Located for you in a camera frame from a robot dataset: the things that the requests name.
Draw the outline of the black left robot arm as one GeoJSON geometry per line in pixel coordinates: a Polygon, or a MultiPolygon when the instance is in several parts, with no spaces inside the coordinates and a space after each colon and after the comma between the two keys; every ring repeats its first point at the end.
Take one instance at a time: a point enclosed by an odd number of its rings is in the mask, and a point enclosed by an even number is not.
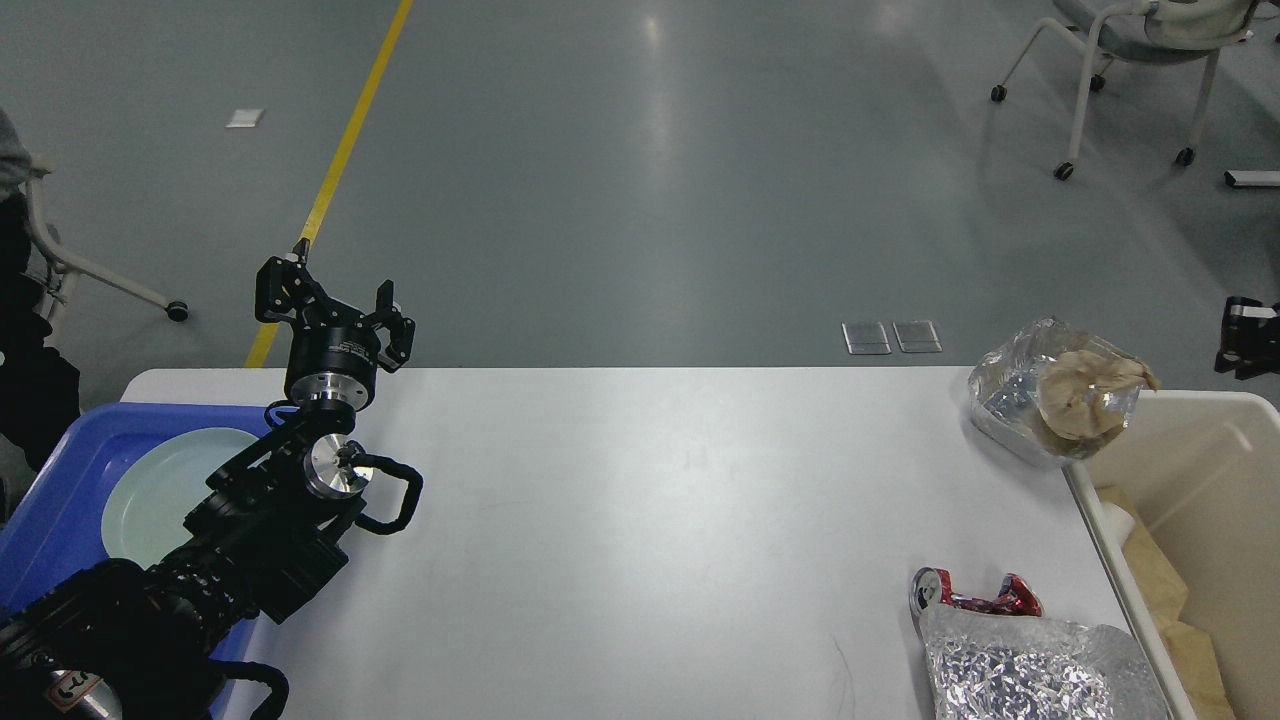
{"type": "Polygon", "coordinates": [[[256,318],[293,331],[291,414],[210,474],[182,546],[150,568],[97,562],[4,621],[5,719],[207,719],[230,682],[265,685],[251,715],[278,719],[285,674],[215,648],[243,620],[279,624],[310,602],[348,562],[349,528],[393,536],[411,523],[422,475],[352,434],[378,372],[410,359],[413,319],[392,281],[369,313],[333,299],[308,272],[310,247],[269,258],[255,286],[256,318]]]}

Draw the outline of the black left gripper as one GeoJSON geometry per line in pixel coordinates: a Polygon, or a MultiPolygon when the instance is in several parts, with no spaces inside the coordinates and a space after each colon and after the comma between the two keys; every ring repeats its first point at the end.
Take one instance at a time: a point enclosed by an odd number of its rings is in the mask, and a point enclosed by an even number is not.
{"type": "Polygon", "coordinates": [[[292,327],[284,396],[293,405],[335,401],[361,411],[375,397],[379,372],[398,372],[413,351],[416,323],[394,300],[394,282],[376,291],[374,310],[346,325],[337,305],[308,272],[312,241],[300,238],[285,256],[269,258],[255,278],[253,315],[260,323],[292,327]],[[387,331],[383,342],[378,332],[387,331]]]}

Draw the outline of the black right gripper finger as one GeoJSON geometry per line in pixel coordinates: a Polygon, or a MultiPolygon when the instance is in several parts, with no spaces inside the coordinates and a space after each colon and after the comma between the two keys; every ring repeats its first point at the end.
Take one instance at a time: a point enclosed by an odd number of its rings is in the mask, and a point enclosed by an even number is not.
{"type": "Polygon", "coordinates": [[[1279,373],[1279,302],[1225,300],[1213,370],[1233,373],[1238,380],[1279,373]]]}

